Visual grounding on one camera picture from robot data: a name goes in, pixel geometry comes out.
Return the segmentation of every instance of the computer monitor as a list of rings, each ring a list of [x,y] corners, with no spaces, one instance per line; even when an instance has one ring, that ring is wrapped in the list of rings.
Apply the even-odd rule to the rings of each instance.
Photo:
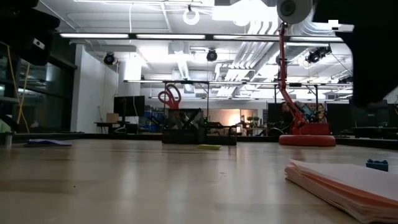
[[[387,100],[370,103],[365,108],[357,108],[349,101],[351,114],[357,127],[378,127],[389,122],[389,108]]]
[[[114,98],[113,113],[119,116],[144,116],[145,96],[119,96]]]

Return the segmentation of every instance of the ceiling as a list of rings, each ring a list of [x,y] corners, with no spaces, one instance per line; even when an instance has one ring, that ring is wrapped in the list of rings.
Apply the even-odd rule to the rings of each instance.
[[[74,0],[40,0],[38,9],[61,18],[60,32],[132,32],[132,33],[179,33],[179,34],[273,34],[280,23],[274,7],[266,7],[267,12],[260,12],[265,15],[263,23],[250,23],[246,26],[237,26],[233,21],[215,21],[212,19],[212,10],[218,6],[205,6],[192,8],[200,13],[200,19],[195,25],[188,25],[183,20],[183,13],[187,6],[161,6],[161,5],[139,5],[139,4],[104,4],[103,2],[75,2]],[[290,35],[334,35],[325,26],[316,25],[310,22],[311,15],[303,22],[296,24],[288,30]],[[134,45],[138,48],[144,58],[145,64],[142,67],[142,74],[146,77],[156,74],[170,74],[178,70],[182,65],[181,61],[169,55],[169,43],[171,41],[158,40],[99,40],[91,42],[80,42],[86,44],[92,51],[104,55],[101,49],[105,45]],[[275,59],[272,55],[278,53],[278,43],[250,43],[242,42],[207,42],[207,41],[186,41],[190,48],[189,58],[185,65],[189,70],[201,70],[215,72],[218,63],[232,63],[239,65],[242,62],[252,62],[250,69],[255,72],[248,73],[246,78],[255,78],[255,82],[269,82],[275,77],[275,73],[266,76],[259,73],[264,65],[274,65]],[[192,47],[202,47],[205,51],[196,51],[193,54]],[[292,47],[290,55],[293,60],[288,67],[288,81],[290,82],[337,82],[333,76],[337,74],[346,75],[352,67],[351,52],[345,44],[332,44],[333,55],[327,55],[318,63],[308,69],[303,62],[308,52],[315,47]],[[207,62],[208,49],[216,49],[218,60]],[[120,59],[130,57],[129,52],[115,52]],[[245,74],[236,75],[236,78],[243,78]]]

